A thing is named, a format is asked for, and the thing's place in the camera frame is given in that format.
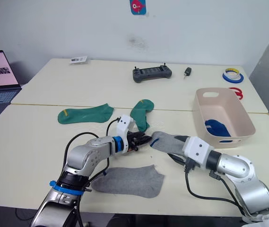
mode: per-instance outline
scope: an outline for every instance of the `red fish sticker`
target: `red fish sticker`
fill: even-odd
[[[146,14],[146,0],[130,0],[130,8],[133,15]]]

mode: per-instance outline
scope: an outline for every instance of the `white table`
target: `white table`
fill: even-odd
[[[202,87],[238,87],[249,113],[267,113],[244,70],[240,66],[167,64],[170,79],[135,83],[134,66],[157,67],[160,63],[97,61],[69,65],[69,59],[51,59],[12,100],[13,104],[98,106],[133,108],[141,99],[150,99],[157,110],[192,110],[196,90]],[[192,73],[184,77],[187,67]],[[232,84],[222,78],[226,68],[237,68],[244,80]]]
[[[58,113],[66,106],[10,105],[0,115],[0,206],[37,209],[50,189],[49,181],[57,180],[67,142],[76,134],[91,131],[104,136],[107,123],[76,123],[62,125]],[[129,114],[130,109],[115,109],[111,119]],[[249,114],[256,133],[241,147],[218,149],[230,155],[244,155],[255,165],[258,177],[269,187],[269,116]],[[153,131],[195,136],[192,112],[152,111],[147,116]],[[115,124],[109,132],[115,135]],[[90,136],[74,141],[70,148],[84,144]],[[142,167],[155,165],[165,175],[160,194],[153,199],[134,195],[86,192],[81,211],[137,213],[161,215],[240,216],[238,209],[220,201],[192,197],[184,186],[182,166],[149,146],[111,158],[111,167]],[[205,196],[230,198],[223,185],[196,168],[189,175],[194,192]]]

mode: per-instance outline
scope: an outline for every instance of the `green sock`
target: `green sock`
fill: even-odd
[[[144,132],[147,128],[149,128],[149,124],[146,120],[146,113],[152,111],[153,108],[153,102],[148,99],[142,99],[132,109],[130,117],[135,120],[136,125],[140,131]]]
[[[113,108],[108,104],[88,109],[65,109],[59,113],[58,122],[61,124],[79,122],[103,123],[110,119],[112,112]]]

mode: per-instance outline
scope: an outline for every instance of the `remote controller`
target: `remote controller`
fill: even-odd
[[[143,80],[147,79],[157,79],[157,78],[170,78],[172,75],[172,71],[166,66],[161,65],[159,67],[147,68],[147,69],[139,69],[136,68],[132,71],[133,80],[137,83],[140,83]]]

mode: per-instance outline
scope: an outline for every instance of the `blue ring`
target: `blue ring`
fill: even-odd
[[[117,152],[121,151],[121,141],[122,141],[121,137],[120,136],[114,136],[113,138],[117,143]]]
[[[52,186],[52,188],[54,190],[57,190],[57,191],[63,192],[63,193],[67,193],[67,194],[70,194],[70,195],[83,195],[84,194],[83,191],[76,191],[76,190],[72,190],[72,189],[68,189],[68,188],[62,188],[60,186],[57,186],[55,181],[50,181],[49,185]]]
[[[239,80],[232,80],[232,79],[229,79],[228,77],[226,77],[224,74],[223,74],[223,78],[230,82],[230,83],[233,83],[233,84],[238,84],[238,83],[241,83],[243,81],[243,75],[240,73],[240,79]]]

